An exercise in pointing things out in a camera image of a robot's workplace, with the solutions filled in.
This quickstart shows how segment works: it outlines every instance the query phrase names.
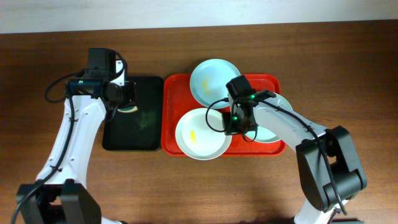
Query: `yellow object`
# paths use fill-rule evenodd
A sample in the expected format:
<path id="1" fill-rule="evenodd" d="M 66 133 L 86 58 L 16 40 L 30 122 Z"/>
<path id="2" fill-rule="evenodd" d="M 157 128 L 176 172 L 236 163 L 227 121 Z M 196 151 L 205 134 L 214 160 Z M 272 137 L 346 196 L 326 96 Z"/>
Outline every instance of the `yellow object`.
<path id="1" fill-rule="evenodd" d="M 203 91 L 205 92 L 205 95 L 208 96 L 209 95 L 209 79 L 206 77 L 205 81 L 203 81 L 203 83 L 201 83 L 201 85 L 203 86 Z"/>
<path id="2" fill-rule="evenodd" d="M 195 131 L 194 131 L 194 130 L 191 131 L 191 140 L 192 140 L 192 142 L 193 142 L 194 144 L 197 143 L 197 139 L 196 139 Z"/>

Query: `light blue bowl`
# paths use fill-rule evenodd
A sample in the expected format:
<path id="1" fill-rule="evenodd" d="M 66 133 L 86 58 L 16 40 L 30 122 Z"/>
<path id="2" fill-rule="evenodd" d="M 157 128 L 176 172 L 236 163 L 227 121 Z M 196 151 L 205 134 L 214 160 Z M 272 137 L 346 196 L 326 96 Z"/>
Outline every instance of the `light blue bowl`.
<path id="1" fill-rule="evenodd" d="M 228 97 L 228 90 L 225 85 L 231 79 L 240 75 L 239 70 L 226 60 L 206 60 L 192 72 L 190 79 L 191 93 L 197 102 L 209 107 L 215 101 Z M 229 106 L 228 102 L 219 102 L 212 109 L 221 109 L 227 106 Z"/>

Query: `cable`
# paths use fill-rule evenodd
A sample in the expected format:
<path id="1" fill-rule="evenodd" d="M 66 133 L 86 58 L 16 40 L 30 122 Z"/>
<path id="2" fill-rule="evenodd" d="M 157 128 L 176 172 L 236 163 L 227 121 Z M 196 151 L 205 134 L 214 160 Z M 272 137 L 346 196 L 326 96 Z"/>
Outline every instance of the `cable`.
<path id="1" fill-rule="evenodd" d="M 257 138 L 257 130 L 254 131 L 254 138 L 251 141 L 246 140 L 246 137 L 244 137 L 244 134 L 242 134 L 242 138 L 245 142 L 253 142 Z"/>
<path id="2" fill-rule="evenodd" d="M 206 110 L 206 115 L 205 115 L 205 120 L 206 120 L 207 126 L 209 126 L 209 128 L 210 128 L 211 130 L 216 131 L 216 132 L 218 132 L 218 133 L 223 133 L 223 132 L 225 132 L 225 131 L 227 130 L 227 128 L 224 129 L 224 130 L 222 130 L 222 131 L 217 130 L 217 129 L 214 129 L 213 127 L 210 126 L 209 120 L 207 119 L 207 115 L 208 115 L 209 110 L 210 110 L 211 107 L 213 107 L 216 103 L 223 102 L 223 101 L 224 101 L 224 102 L 228 102 L 228 97 L 223 98 L 223 99 L 220 99 L 220 100 L 217 100 L 216 102 L 212 103 L 212 104 L 207 108 L 207 110 Z"/>
<path id="3" fill-rule="evenodd" d="M 116 114 L 116 110 L 118 110 L 117 108 L 115 108 L 115 109 L 113 109 L 112 110 L 112 115 L 111 115 L 111 118 L 110 119 L 107 119 L 107 120 L 105 120 L 104 122 L 105 123 L 107 123 L 107 122 L 110 122 L 110 121 L 112 121 L 113 120 L 113 118 L 114 118 L 114 115 Z"/>
<path id="4" fill-rule="evenodd" d="M 59 171 L 59 167 L 63 161 L 63 158 L 65 157 L 65 154 L 67 153 L 68 145 L 69 145 L 70 138 L 71 138 L 72 132 L 73 132 L 73 125 L 75 124 L 75 108 L 73 107 L 72 94 L 70 93 L 69 83 L 66 84 L 66 94 L 67 94 L 67 98 L 68 98 L 69 104 L 70 104 L 70 125 L 69 125 L 68 135 L 65 140 L 65 144 L 63 146 L 60 158 L 59 158 L 57 164 L 54 167 L 51 167 L 52 170 L 51 170 L 50 174 L 48 176 L 46 176 L 44 179 L 40 180 L 39 182 L 36 182 L 35 187 L 32 190 L 30 190 L 30 192 L 28 194 L 25 194 L 25 196 L 21 199 L 21 201 L 19 201 L 19 203 L 14 211 L 14 214 L 12 215 L 11 224 L 14 224 L 15 221 L 17 220 L 17 216 L 18 216 L 19 210 L 21 209 L 22 205 L 24 203 L 26 203 L 26 201 L 28 201 L 28 199 L 30 199 L 31 196 L 33 196 L 33 194 L 35 194 L 36 191 L 39 188 L 41 188 L 41 186 L 43 186 L 44 183 L 46 183 L 57 171 Z"/>
<path id="5" fill-rule="evenodd" d="M 244 99 L 244 98 L 237 98 L 237 99 L 235 99 L 235 100 L 233 101 L 233 103 L 232 103 L 232 108 L 231 108 L 232 113 L 233 113 L 233 111 L 234 111 L 234 107 L 235 107 L 236 102 L 239 101 L 239 100 L 242 100 L 242 99 Z M 206 124 L 207 124 L 207 126 L 208 126 L 211 130 L 216 131 L 216 132 L 218 132 L 218 133 L 223 133 L 223 132 L 225 132 L 226 130 L 228 130 L 228 129 L 232 126 L 232 122 L 233 122 L 232 117 L 231 117 L 231 120 L 229 121 L 228 127 L 225 128 L 225 129 L 222 130 L 222 131 L 217 130 L 217 129 L 215 129 L 215 128 L 213 128 L 213 127 L 210 126 L 210 123 L 209 123 L 208 118 L 207 118 L 208 113 L 209 113 L 209 110 L 210 110 L 210 108 L 213 107 L 216 103 L 219 103 L 219 102 L 222 102 L 222 101 L 228 102 L 228 97 L 223 98 L 223 99 L 221 99 L 221 100 L 217 100 L 216 102 L 213 102 L 213 103 L 207 108 L 207 110 L 206 110 L 206 115 L 205 115 L 205 119 L 206 119 Z M 251 141 L 246 140 L 246 138 L 244 137 L 244 134 L 242 134 L 242 138 L 243 138 L 243 140 L 245 140 L 246 142 L 253 142 L 253 141 L 257 138 L 257 130 L 255 130 L 254 138 L 253 138 Z"/>
<path id="6" fill-rule="evenodd" d="M 334 209 L 333 212 L 332 212 L 331 215 L 330 215 L 330 218 L 329 218 L 329 221 L 328 221 L 327 224 L 331 224 L 332 221 L 333 221 L 333 219 L 334 219 L 334 217 L 335 217 L 335 215 L 336 215 L 336 214 L 340 214 L 340 213 L 341 213 L 341 210 L 340 210 L 340 209 L 338 209 L 338 208 Z"/>
<path id="7" fill-rule="evenodd" d="M 120 69 L 118 73 L 116 73 L 116 77 L 119 77 L 123 73 L 123 71 L 127 70 L 127 62 L 119 52 L 114 51 L 114 53 L 119 57 L 119 59 L 122 61 L 123 64 L 123 68 Z"/>
<path id="8" fill-rule="evenodd" d="M 49 85 L 49 87 L 47 87 L 47 89 L 45 90 L 44 98 L 45 98 L 48 102 L 50 102 L 50 103 L 59 103 L 59 102 L 65 100 L 65 96 L 64 96 L 62 99 L 59 99 L 59 100 L 51 100 L 51 99 L 49 98 L 49 92 L 50 92 L 50 90 L 52 89 L 52 87 L 55 86 L 58 82 L 60 82 L 60 81 L 62 81 L 62 80 L 64 80 L 64 79 L 66 79 L 66 78 L 69 78 L 69 77 L 72 77 L 72 76 L 74 76 L 74 77 L 82 77 L 82 76 L 84 75 L 84 72 L 85 72 L 85 69 L 80 70 L 79 72 L 75 72 L 75 73 L 72 73 L 72 74 L 69 74 L 69 75 L 65 75 L 64 77 L 61 77 L 61 78 L 55 80 L 55 81 L 54 81 L 53 83 L 51 83 L 51 85 Z"/>
<path id="9" fill-rule="evenodd" d="M 295 114 L 293 114 L 293 113 L 291 113 L 291 112 L 289 112 L 289 111 L 287 111 L 287 110 L 281 108 L 280 106 L 275 106 L 275 105 L 273 105 L 272 103 L 268 103 L 268 102 L 266 102 L 266 101 L 264 101 L 264 100 L 260 100 L 260 99 L 254 99 L 254 101 L 258 101 L 258 102 L 264 103 L 264 104 L 266 104 L 266 105 L 268 105 L 268 106 L 270 106 L 270 107 L 272 107 L 272 108 L 277 109 L 278 111 L 281 111 L 281 112 L 283 112 L 283 113 L 285 113 L 285 114 L 287 114 L 287 115 L 293 117 L 293 118 L 296 119 L 300 124 L 302 124 L 302 125 L 304 126 L 304 128 L 306 128 L 306 129 L 312 134 L 312 136 L 315 138 L 315 141 L 316 141 L 317 144 L 318 144 L 318 148 L 319 148 L 319 151 L 320 151 L 321 154 L 322 154 L 323 160 L 325 161 L 326 169 L 327 169 L 327 171 L 328 171 L 329 178 L 330 178 L 330 183 L 331 183 L 331 186 L 333 187 L 333 191 L 335 192 L 335 196 L 336 196 L 336 198 L 337 198 L 337 201 L 338 201 L 338 204 L 339 204 L 339 206 L 340 206 L 340 208 L 341 208 L 341 211 L 343 211 L 344 215 L 347 215 L 347 211 L 346 211 L 346 209 L 345 209 L 345 207 L 344 207 L 344 205 L 343 205 L 343 202 L 341 201 L 340 195 L 338 194 L 336 182 L 335 182 L 335 180 L 334 180 L 334 178 L 333 178 L 333 174 L 332 174 L 332 172 L 331 172 L 330 164 L 329 164 L 329 161 L 328 161 L 328 156 L 327 156 L 325 150 L 323 149 L 323 147 L 322 147 L 322 145 L 321 145 L 321 142 L 320 142 L 320 140 L 319 140 L 317 134 L 315 134 L 315 132 L 312 130 L 311 126 L 307 125 L 304 121 L 302 121 L 302 120 L 301 120 L 298 116 L 296 116 Z"/>

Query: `red tray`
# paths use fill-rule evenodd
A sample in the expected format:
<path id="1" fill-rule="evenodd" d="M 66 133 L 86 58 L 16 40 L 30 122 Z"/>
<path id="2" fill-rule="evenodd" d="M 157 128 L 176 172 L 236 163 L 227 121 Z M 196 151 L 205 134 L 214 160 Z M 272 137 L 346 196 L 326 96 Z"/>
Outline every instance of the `red tray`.
<path id="1" fill-rule="evenodd" d="M 280 94 L 278 80 L 268 74 L 243 74 L 251 86 L 259 90 L 270 90 Z M 175 74 L 164 83 L 163 117 L 162 117 L 162 149 L 171 156 L 185 155 L 175 140 L 175 127 L 180 118 L 189 111 L 203 106 L 191 94 L 189 87 L 190 74 Z M 232 137 L 232 142 L 223 156 L 278 156 L 286 148 L 283 141 L 274 143 L 246 142 L 241 135 Z"/>

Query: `black mat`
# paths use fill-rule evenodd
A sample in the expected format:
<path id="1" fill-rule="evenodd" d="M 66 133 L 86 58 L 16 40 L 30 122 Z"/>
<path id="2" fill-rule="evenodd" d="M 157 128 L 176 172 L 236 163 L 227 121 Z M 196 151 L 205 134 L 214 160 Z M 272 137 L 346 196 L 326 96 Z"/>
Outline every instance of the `black mat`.
<path id="1" fill-rule="evenodd" d="M 155 151 L 162 132 L 163 79 L 128 77 L 136 83 L 138 110 L 116 112 L 105 123 L 102 146 L 110 151 Z"/>

